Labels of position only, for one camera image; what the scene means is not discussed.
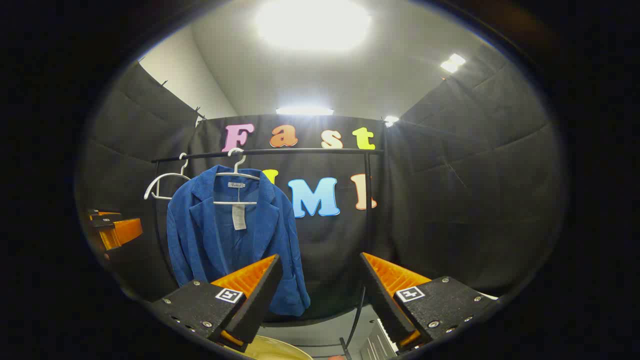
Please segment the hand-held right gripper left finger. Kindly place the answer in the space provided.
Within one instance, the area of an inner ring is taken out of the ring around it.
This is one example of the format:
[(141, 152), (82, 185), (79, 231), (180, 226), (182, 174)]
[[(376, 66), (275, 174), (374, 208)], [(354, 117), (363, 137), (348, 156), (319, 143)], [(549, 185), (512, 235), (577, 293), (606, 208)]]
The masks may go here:
[(176, 330), (244, 353), (282, 276), (281, 258), (271, 255), (212, 282), (192, 280), (149, 303), (149, 310)]

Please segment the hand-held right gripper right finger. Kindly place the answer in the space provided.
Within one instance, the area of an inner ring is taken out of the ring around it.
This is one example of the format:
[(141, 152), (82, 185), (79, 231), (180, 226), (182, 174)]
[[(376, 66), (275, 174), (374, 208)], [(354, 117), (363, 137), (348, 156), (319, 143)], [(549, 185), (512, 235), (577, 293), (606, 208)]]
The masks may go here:
[(359, 261), (368, 302), (400, 353), (450, 337), (498, 301), (452, 276), (430, 279), (366, 252)]

